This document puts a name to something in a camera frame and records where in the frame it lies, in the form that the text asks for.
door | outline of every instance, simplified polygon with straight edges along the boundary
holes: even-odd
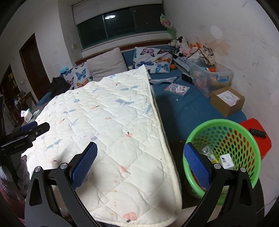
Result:
[[[26,41],[19,52],[28,81],[38,100],[41,100],[48,92],[50,81],[38,51],[35,33]]]

black phone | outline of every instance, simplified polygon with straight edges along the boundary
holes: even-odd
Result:
[[[266,132],[264,132],[264,131],[260,131],[260,130],[257,130],[257,129],[251,129],[250,128],[249,132],[252,135],[255,135],[255,136],[258,136],[258,137],[262,137],[262,138],[266,138]]]

butterfly pillow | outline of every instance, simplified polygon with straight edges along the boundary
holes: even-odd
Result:
[[[145,65],[150,74],[169,73],[172,51],[156,48],[135,47],[133,68]]]
[[[63,73],[64,79],[71,85],[70,90],[80,88],[93,81],[86,62]]]

white box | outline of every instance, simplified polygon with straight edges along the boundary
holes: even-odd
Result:
[[[33,116],[33,114],[31,113],[30,109],[28,109],[26,111],[24,111],[24,110],[21,111],[21,117],[24,117],[24,121],[26,123],[28,123],[31,120],[32,116]]]
[[[230,169],[230,170],[234,169],[234,163],[232,161],[230,154],[221,155],[219,157],[219,164],[223,166],[224,169]]]

green plastic basket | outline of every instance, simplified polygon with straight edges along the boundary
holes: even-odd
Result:
[[[253,136],[240,124],[225,119],[209,120],[196,127],[186,143],[191,142],[200,151],[209,145],[217,160],[220,155],[229,153],[234,162],[234,170],[245,167],[252,187],[256,185],[261,170],[261,155]],[[205,192],[196,183],[186,158],[183,155],[183,166],[191,186],[191,194],[202,198]],[[222,193],[218,204],[222,205],[226,193]]]

